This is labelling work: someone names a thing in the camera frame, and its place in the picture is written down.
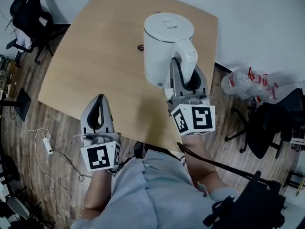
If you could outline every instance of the black chair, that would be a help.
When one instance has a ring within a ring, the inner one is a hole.
[[[293,90],[286,98],[277,104],[264,103],[258,108],[252,108],[249,112],[249,122],[244,118],[238,109],[236,112],[244,124],[244,129],[232,137],[225,137],[225,141],[246,133],[244,148],[249,145],[252,152],[258,158],[263,158],[268,148],[271,146],[277,149],[275,158],[281,153],[283,141],[290,142],[293,127],[302,126],[305,123],[305,97],[302,89]],[[273,143],[276,133],[281,132],[280,144]]]
[[[14,39],[7,44],[6,49],[15,47],[26,52],[32,52],[35,47],[39,47],[35,58],[37,64],[40,64],[38,57],[44,47],[53,56],[49,41],[63,34],[63,32],[51,35],[54,31],[54,22],[50,13],[42,10],[40,0],[15,0],[10,7],[10,14],[13,17],[13,25],[30,37],[32,45],[30,49],[26,49],[18,45],[16,43],[17,39]],[[40,18],[47,21],[45,26],[40,22]]]

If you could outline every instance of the white power socket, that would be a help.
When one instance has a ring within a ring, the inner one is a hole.
[[[43,143],[44,143],[44,146],[46,147],[46,150],[47,150],[48,155],[53,154],[53,149],[52,149],[52,147],[51,147],[51,143],[50,143],[50,141],[48,140],[47,137],[45,137],[45,138],[43,139]]]

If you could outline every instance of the light blue shirt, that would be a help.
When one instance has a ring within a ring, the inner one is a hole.
[[[148,150],[120,171],[105,210],[93,220],[80,219],[71,229],[206,229],[203,220],[212,205],[237,190],[220,188],[208,197],[197,190],[181,162]]]

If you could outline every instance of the forearm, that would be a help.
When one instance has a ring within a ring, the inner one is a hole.
[[[102,213],[111,197],[112,175],[106,170],[95,171],[85,196],[82,218],[93,219]]]
[[[212,160],[211,155],[204,148],[199,135],[183,136],[182,142],[188,149],[198,156]],[[220,179],[214,165],[194,158],[187,153],[185,153],[185,160],[195,187],[197,187],[197,182],[200,182],[201,184],[204,184],[209,193],[217,188],[226,187],[226,184]]]

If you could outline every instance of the wooden table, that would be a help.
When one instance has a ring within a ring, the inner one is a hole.
[[[217,18],[176,0],[90,0],[63,37],[42,84],[39,101],[80,119],[98,94],[109,101],[114,129],[123,136],[172,150],[180,140],[163,89],[146,81],[145,19],[156,12],[191,21],[198,65],[210,91]]]

